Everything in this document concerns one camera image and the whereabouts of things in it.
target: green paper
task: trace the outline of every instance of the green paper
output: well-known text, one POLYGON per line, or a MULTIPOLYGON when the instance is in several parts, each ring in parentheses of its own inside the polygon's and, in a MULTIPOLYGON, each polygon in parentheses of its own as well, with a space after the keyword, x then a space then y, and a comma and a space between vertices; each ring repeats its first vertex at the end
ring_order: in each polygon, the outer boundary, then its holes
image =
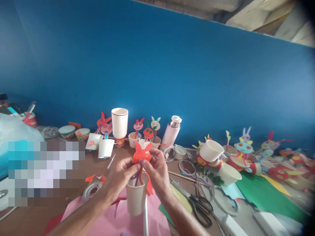
POLYGON ((292 203, 272 186, 264 177, 242 172, 242 179, 236 184, 250 203, 259 209, 278 213, 305 224, 309 218, 303 210, 292 203))
POLYGON ((167 213, 167 211, 165 210, 165 208, 163 207, 163 205, 161 204, 159 207, 160 211, 166 216, 166 218, 168 219, 168 221, 174 226, 173 221, 170 218, 170 215, 167 213))

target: pink thermos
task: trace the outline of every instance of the pink thermos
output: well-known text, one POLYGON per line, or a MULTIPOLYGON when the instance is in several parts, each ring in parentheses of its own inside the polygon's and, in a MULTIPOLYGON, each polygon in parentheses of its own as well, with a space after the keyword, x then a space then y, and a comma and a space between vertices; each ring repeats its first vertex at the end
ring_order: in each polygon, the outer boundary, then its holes
POLYGON ((174 145, 178 132, 180 130, 181 118, 179 116, 172 116, 172 120, 168 123, 162 142, 160 145, 160 150, 164 152, 167 147, 174 145))

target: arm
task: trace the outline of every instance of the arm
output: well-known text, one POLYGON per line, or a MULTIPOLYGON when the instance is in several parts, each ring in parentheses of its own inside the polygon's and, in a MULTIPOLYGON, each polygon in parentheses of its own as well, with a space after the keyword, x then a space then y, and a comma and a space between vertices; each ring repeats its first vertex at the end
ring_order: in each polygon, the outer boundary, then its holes
POLYGON ((111 206, 129 179, 139 170, 140 164, 134 165, 131 157, 120 160, 111 169, 106 182, 95 196, 75 210, 47 236, 86 235, 95 220, 111 206))
POLYGON ((158 149, 152 149, 150 152, 151 161, 143 160, 142 165, 150 175, 152 186, 167 213, 170 215, 177 232, 181 236, 210 236, 196 218, 186 210, 183 204, 173 194, 163 152, 158 149))

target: hand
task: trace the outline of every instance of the hand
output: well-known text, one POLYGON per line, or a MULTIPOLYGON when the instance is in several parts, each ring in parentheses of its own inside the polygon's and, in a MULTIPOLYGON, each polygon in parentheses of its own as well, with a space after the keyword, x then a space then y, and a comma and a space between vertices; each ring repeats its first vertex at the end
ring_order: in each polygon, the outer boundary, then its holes
POLYGON ((141 164, 150 176, 152 187, 160 200, 173 196, 163 152, 153 148, 150 153, 150 162, 142 160, 141 164))
POLYGON ((111 169, 105 183, 100 190, 92 198, 94 201, 109 201, 111 205, 122 189, 127 185, 128 181, 141 168, 140 164, 134 164, 132 157, 120 160, 114 168, 111 169))

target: purple straw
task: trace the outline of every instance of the purple straw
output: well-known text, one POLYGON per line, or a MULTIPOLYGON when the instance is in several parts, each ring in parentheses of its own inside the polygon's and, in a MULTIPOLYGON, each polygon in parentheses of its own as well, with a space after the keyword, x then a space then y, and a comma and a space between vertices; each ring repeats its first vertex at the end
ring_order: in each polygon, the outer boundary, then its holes
POLYGON ((200 182, 204 183, 205 185, 207 185, 207 186, 209 186, 209 187, 212 187, 212 185, 208 184, 207 182, 204 182, 204 181, 203 181, 203 180, 201 180, 200 178, 199 178, 199 180, 198 180, 198 181, 200 181, 200 182))

